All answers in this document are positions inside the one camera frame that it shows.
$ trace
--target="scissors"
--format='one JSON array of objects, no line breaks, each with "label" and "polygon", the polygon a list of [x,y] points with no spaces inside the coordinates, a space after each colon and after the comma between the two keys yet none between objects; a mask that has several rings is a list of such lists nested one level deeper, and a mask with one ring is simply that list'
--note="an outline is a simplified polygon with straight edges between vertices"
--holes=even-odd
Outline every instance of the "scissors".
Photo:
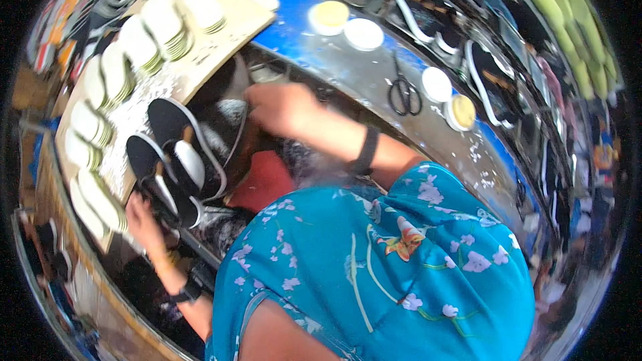
[{"label": "scissors", "polygon": [[[397,72],[397,79],[390,85],[388,89],[388,103],[390,107],[400,116],[413,115],[417,116],[420,114],[421,109],[424,107],[424,102],[421,99],[421,95],[417,88],[408,80],[406,76],[401,73],[399,68],[399,61],[397,59],[397,52],[392,52],[392,59],[395,62],[395,71]],[[398,109],[392,100],[392,96],[397,95],[401,100],[401,108]],[[416,96],[417,100],[413,101],[412,97]],[[417,109],[413,109],[413,102],[417,103]]]}]

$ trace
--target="floral print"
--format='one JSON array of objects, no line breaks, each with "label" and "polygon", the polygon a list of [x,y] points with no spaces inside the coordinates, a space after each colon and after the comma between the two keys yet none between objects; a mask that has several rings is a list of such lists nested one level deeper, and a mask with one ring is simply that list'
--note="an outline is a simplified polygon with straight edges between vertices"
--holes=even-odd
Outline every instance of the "floral print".
[{"label": "floral print", "polygon": [[517,237],[515,237],[515,234],[510,233],[509,234],[510,240],[512,240],[513,248],[514,249],[519,249],[519,243]]},{"label": "floral print", "polygon": [[490,261],[484,258],[483,255],[471,251],[468,253],[468,262],[461,269],[466,272],[480,273],[488,269],[489,266],[491,266]]},{"label": "floral print", "polygon": [[315,333],[317,330],[321,329],[321,324],[315,322],[309,317],[304,317],[303,319],[295,319],[294,322],[296,322],[300,327],[305,328],[305,330],[309,334]]},{"label": "floral print", "polygon": [[401,230],[401,237],[392,237],[387,240],[378,238],[377,244],[386,244],[386,255],[389,253],[397,253],[399,258],[408,262],[410,256],[417,250],[418,246],[421,245],[421,242],[426,237],[403,216],[397,218],[397,226],[399,230]]},{"label": "floral print", "polygon": [[370,210],[370,218],[376,223],[381,223],[381,204],[379,200],[375,199],[372,202],[372,209]]},{"label": "floral print", "polygon": [[290,243],[283,243],[283,249],[281,250],[281,254],[284,255],[290,255],[292,253],[292,246]]},{"label": "floral print", "polygon": [[472,235],[462,235],[460,243],[465,245],[472,245],[475,242],[475,237]]},{"label": "floral print", "polygon": [[440,204],[444,200],[444,196],[442,196],[437,187],[433,185],[433,181],[435,181],[436,178],[436,175],[428,175],[428,179],[419,186],[419,195],[417,198],[428,201],[434,205]]},{"label": "floral print", "polygon": [[[425,357],[518,358],[534,312],[528,269],[515,235],[462,187],[423,163],[387,196],[319,188],[269,205],[221,264],[204,359],[234,360],[262,299],[346,360],[407,359],[386,339],[400,329],[427,336]],[[369,333],[377,342],[358,339]]]},{"label": "floral print", "polygon": [[497,252],[493,254],[493,262],[496,265],[501,265],[502,263],[508,263],[509,262],[508,254],[509,253],[506,252],[504,247],[500,245],[497,249]]},{"label": "floral print", "polygon": [[285,278],[281,287],[283,287],[283,290],[294,290],[294,286],[298,286],[300,284],[301,282],[296,277],[291,279]]},{"label": "floral print", "polygon": [[417,294],[410,293],[403,300],[403,302],[401,303],[401,306],[404,307],[407,310],[416,311],[423,304],[424,304],[424,302],[421,301],[419,298],[417,298]]},{"label": "floral print", "polygon": [[456,267],[457,267],[457,264],[456,264],[456,263],[453,261],[453,259],[452,259],[451,257],[449,257],[448,255],[446,255],[446,256],[444,257],[444,261],[445,261],[445,265],[446,265],[449,269],[454,269],[454,268],[456,268]]},{"label": "floral print", "polygon": [[449,318],[456,317],[458,312],[459,312],[458,308],[453,307],[452,305],[449,305],[449,304],[445,304],[442,307],[442,314],[444,314],[446,317],[449,317]]}]

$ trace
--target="white lid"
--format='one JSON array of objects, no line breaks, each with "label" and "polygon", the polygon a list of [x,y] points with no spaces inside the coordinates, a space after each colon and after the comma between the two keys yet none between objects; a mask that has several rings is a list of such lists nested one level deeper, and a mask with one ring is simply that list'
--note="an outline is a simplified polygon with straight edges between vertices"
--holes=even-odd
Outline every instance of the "white lid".
[{"label": "white lid", "polygon": [[374,50],[383,44],[381,27],[365,18],[348,21],[343,28],[348,41],[359,50]]},{"label": "white lid", "polygon": [[421,83],[426,96],[433,102],[448,102],[453,95],[453,84],[440,68],[426,68],[421,75]]}]

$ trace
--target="white debris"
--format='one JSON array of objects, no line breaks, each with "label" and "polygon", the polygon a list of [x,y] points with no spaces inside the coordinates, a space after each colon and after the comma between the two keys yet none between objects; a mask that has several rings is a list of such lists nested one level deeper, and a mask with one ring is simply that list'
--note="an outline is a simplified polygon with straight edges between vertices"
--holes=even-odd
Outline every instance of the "white debris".
[{"label": "white debris", "polygon": [[433,105],[430,107],[430,109],[436,114],[438,114],[439,116],[444,117],[444,115],[441,113],[441,109],[439,109],[437,106]]},{"label": "white debris", "polygon": [[493,180],[488,181],[488,180],[481,179],[481,185],[483,185],[485,189],[489,187],[492,188],[492,187],[495,187],[495,182]]}]

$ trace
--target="black wristband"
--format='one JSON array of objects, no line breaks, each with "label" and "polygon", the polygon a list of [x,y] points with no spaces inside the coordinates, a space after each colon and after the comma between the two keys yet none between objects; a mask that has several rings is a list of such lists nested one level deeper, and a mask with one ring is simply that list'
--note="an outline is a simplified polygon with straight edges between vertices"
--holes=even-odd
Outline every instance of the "black wristband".
[{"label": "black wristband", "polygon": [[350,171],[356,175],[368,175],[372,173],[370,165],[374,159],[374,153],[377,151],[379,144],[379,130],[374,127],[368,126],[365,133],[365,141],[359,153],[359,157],[355,161],[349,163]]},{"label": "black wristband", "polygon": [[181,291],[177,295],[170,295],[170,301],[177,304],[189,301],[193,304],[200,297],[201,293],[201,286],[189,276],[188,281],[185,283],[185,286],[181,288]]}]

